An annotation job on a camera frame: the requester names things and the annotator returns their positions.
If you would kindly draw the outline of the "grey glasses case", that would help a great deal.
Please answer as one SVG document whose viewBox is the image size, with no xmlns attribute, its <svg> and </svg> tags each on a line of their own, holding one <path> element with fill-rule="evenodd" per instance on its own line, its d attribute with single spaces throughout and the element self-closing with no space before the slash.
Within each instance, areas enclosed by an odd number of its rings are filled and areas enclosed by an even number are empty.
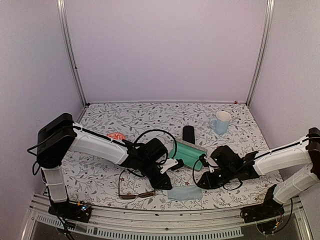
<svg viewBox="0 0 320 240">
<path fill-rule="evenodd" d="M 201 155 L 207 155 L 207 150 L 203 147 L 197 146 L 193 143 L 189 143 L 182 139 L 177 139 L 177 150 L 175 152 L 175 146 L 169 153 L 168 157 L 170 159 L 175 159 L 178 164 L 170 168 L 171 171 L 175 171 L 182 166 L 193 168 L 195 162 L 199 159 Z"/>
</svg>

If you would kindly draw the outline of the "black glasses case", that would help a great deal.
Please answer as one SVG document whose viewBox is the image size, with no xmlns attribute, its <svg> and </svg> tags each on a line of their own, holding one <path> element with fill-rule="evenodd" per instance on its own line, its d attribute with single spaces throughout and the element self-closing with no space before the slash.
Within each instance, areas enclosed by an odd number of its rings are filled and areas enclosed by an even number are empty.
<svg viewBox="0 0 320 240">
<path fill-rule="evenodd" d="M 195 144 L 195 129 L 191 125 L 186 125 L 182 128 L 182 140 L 190 144 Z"/>
</svg>

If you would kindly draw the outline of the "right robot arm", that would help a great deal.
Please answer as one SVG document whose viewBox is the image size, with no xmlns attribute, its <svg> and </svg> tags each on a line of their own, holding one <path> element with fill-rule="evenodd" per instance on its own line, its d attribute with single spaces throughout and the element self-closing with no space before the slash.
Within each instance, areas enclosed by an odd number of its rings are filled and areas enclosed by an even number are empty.
<svg viewBox="0 0 320 240">
<path fill-rule="evenodd" d="M 195 184 L 201 189 L 218 189 L 233 179 L 256 179 L 277 170 L 302 166 L 291 177 L 267 191 L 258 213 L 262 218 L 269 218 L 278 210 L 278 205 L 320 182 L 320 130 L 312 127 L 306 136 L 295 142 L 264 153 L 253 151 L 244 157 L 223 145 L 215 149 L 210 158 L 218 168 L 206 171 L 196 181 Z"/>
</svg>

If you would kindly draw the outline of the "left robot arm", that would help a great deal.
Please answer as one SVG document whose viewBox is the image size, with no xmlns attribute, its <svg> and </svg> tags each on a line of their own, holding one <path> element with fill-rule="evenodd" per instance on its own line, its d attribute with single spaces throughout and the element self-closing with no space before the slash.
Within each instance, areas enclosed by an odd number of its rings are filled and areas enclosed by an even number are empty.
<svg viewBox="0 0 320 240">
<path fill-rule="evenodd" d="M 107 160 L 123 168 L 138 170 L 148 178 L 156 190 L 170 190 L 172 184 L 166 172 L 161 172 L 158 160 L 168 157 L 163 143 L 153 138 L 147 143 L 138 139 L 115 140 L 93 132 L 73 121 L 69 113 L 63 113 L 37 134 L 37 144 L 27 152 L 36 157 L 46 180 L 46 186 L 55 209 L 63 216 L 74 213 L 74 205 L 68 201 L 68 194 L 61 169 L 62 161 L 68 152 L 82 153 Z"/>
</svg>

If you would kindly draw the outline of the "brown sunglasses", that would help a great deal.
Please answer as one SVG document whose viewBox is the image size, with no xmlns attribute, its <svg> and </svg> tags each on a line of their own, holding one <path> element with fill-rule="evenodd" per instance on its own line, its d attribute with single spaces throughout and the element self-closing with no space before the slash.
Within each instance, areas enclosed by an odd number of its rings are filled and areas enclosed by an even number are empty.
<svg viewBox="0 0 320 240">
<path fill-rule="evenodd" d="M 150 198 L 150 197 L 154 197 L 157 193 L 155 190 L 152 191 L 146 191 L 146 192 L 142 192 L 139 194 L 121 194 L 121 178 L 122 178 L 122 174 L 125 172 L 125 170 L 123 170 L 120 174 L 119 174 L 119 178 L 118 178 L 118 197 L 121 200 L 135 200 L 137 198 Z"/>
</svg>

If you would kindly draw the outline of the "floral tablecloth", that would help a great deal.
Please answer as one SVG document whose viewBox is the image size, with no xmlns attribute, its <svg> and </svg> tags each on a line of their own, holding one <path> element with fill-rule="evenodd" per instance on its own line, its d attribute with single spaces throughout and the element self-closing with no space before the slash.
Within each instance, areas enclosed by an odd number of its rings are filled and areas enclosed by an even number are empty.
<svg viewBox="0 0 320 240">
<path fill-rule="evenodd" d="M 245 105 L 106 103 L 90 105 L 86 132 L 121 133 L 145 163 L 126 163 L 69 151 L 61 163 L 67 195 L 131 210 L 183 211 L 256 205 L 282 182 L 278 171 L 259 176 L 257 158 L 268 146 Z"/>
</svg>

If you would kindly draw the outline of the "light blue mug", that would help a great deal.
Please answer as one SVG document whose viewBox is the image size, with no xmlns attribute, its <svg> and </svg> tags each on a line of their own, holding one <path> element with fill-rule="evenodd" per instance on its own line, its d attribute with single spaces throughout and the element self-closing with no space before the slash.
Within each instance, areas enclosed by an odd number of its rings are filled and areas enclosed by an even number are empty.
<svg viewBox="0 0 320 240">
<path fill-rule="evenodd" d="M 218 135 L 228 131 L 232 116 L 226 111 L 218 111 L 215 117 L 209 121 L 210 128 Z"/>
</svg>

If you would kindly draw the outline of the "red patterned bowl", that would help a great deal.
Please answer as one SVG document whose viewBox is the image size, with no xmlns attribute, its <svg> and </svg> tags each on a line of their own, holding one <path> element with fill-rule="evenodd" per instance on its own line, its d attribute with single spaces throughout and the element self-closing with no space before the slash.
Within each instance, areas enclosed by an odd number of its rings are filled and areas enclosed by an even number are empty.
<svg viewBox="0 0 320 240">
<path fill-rule="evenodd" d="M 114 139 L 114 140 L 125 140 L 126 139 L 126 136 L 123 134 L 123 133 L 120 133 L 120 132 L 112 132 L 112 133 L 109 133 L 107 135 L 108 138 L 111 138 L 111 139 Z"/>
</svg>

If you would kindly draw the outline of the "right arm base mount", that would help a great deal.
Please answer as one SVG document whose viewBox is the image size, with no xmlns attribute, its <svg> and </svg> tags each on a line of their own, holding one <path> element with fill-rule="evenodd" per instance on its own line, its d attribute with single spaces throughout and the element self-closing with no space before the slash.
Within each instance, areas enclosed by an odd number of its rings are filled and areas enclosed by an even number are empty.
<svg viewBox="0 0 320 240">
<path fill-rule="evenodd" d="M 274 200 L 272 194 L 266 194 L 263 203 L 243 207 L 240 210 L 240 217 L 243 218 L 245 223 L 279 217 L 279 219 L 259 223 L 257 225 L 257 229 L 260 233 L 264 235 L 273 235 L 281 230 L 280 224 L 282 223 L 283 214 L 285 213 L 283 205 L 284 203 Z"/>
</svg>

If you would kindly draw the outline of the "front aluminium rail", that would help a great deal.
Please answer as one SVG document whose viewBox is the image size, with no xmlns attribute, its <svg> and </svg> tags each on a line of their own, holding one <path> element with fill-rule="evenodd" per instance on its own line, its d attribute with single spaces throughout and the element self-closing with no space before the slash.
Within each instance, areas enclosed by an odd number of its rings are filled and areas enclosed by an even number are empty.
<svg viewBox="0 0 320 240">
<path fill-rule="evenodd" d="M 47 196 L 34 194 L 23 240 L 311 240 L 313 234 L 298 197 L 284 214 L 245 222 L 240 207 L 155 211 L 93 206 L 88 222 L 49 213 Z"/>
</svg>

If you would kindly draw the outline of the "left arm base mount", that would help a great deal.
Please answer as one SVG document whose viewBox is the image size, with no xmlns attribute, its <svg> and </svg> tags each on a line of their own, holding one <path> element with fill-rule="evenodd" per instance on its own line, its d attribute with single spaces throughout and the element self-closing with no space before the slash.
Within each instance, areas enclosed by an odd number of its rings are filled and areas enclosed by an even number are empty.
<svg viewBox="0 0 320 240">
<path fill-rule="evenodd" d="M 64 202 L 51 201 L 48 213 L 63 219 L 88 223 L 91 218 L 92 204 L 84 201 L 78 203 L 68 200 Z"/>
</svg>

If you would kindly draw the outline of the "right aluminium frame post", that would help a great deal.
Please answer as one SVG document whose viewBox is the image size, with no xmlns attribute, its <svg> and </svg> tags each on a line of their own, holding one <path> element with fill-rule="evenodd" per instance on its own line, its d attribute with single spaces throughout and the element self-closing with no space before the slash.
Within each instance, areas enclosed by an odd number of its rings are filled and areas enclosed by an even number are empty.
<svg viewBox="0 0 320 240">
<path fill-rule="evenodd" d="M 268 39 L 269 39 L 271 27 L 272 27 L 274 7 L 275 7 L 275 0 L 266 1 L 266 11 L 264 16 L 262 37 L 259 45 L 257 60 L 254 67 L 251 84 L 249 87 L 249 92 L 245 102 L 245 105 L 248 108 L 250 108 L 253 103 L 254 95 L 258 86 L 259 77 L 263 67 L 263 61 L 264 61 Z"/>
</svg>

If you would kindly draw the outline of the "aluminium frame post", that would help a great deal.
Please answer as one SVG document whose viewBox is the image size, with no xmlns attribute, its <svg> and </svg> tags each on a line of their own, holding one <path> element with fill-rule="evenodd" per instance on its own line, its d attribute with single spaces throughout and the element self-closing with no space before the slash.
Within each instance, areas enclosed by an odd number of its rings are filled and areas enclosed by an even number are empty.
<svg viewBox="0 0 320 240">
<path fill-rule="evenodd" d="M 275 7 L 275 0 L 266 1 L 266 11 L 264 16 L 262 37 L 259 45 L 257 60 L 254 67 L 251 84 L 249 87 L 249 92 L 245 102 L 245 105 L 248 108 L 250 108 L 253 103 L 254 95 L 258 86 L 259 77 L 263 67 L 263 61 L 264 61 L 268 39 L 269 39 L 271 27 L 272 27 L 274 7 Z"/>
<path fill-rule="evenodd" d="M 58 11 L 58 16 L 59 16 L 59 21 L 61 25 L 61 30 L 62 30 L 62 35 L 66 47 L 66 52 L 68 56 L 68 60 L 70 63 L 71 67 L 71 72 L 73 75 L 73 79 L 75 82 L 75 87 L 76 91 L 78 93 L 81 105 L 85 108 L 88 104 L 84 92 L 83 85 L 81 83 L 79 71 L 78 71 L 78 66 L 76 63 L 76 58 L 72 46 L 72 40 L 71 40 L 71 35 L 70 35 L 70 30 L 69 30 L 69 25 L 68 25 L 68 18 L 67 18 L 67 11 L 66 11 L 66 6 L 65 6 L 65 1 L 64 0 L 57 0 L 57 11 Z"/>
</svg>

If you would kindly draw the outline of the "left aluminium frame post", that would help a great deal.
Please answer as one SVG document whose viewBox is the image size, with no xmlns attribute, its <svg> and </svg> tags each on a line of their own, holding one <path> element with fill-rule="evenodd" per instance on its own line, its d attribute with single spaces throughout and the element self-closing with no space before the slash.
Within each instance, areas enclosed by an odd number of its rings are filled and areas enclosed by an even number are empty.
<svg viewBox="0 0 320 240">
<path fill-rule="evenodd" d="M 88 104 L 84 92 L 83 85 L 81 83 L 79 71 L 78 71 L 78 66 L 76 63 L 76 58 L 72 46 L 72 40 L 71 40 L 71 35 L 70 35 L 70 30 L 69 30 L 69 25 L 68 25 L 68 18 L 67 18 L 67 11 L 66 11 L 66 6 L 65 6 L 65 1 L 64 0 L 57 0 L 57 11 L 58 11 L 58 16 L 59 16 L 59 21 L 61 25 L 61 30 L 62 30 L 62 35 L 66 47 L 66 52 L 68 56 L 68 60 L 70 63 L 71 67 L 71 72 L 73 75 L 73 79 L 75 82 L 75 87 L 76 91 L 78 93 L 81 105 L 85 108 Z"/>
</svg>

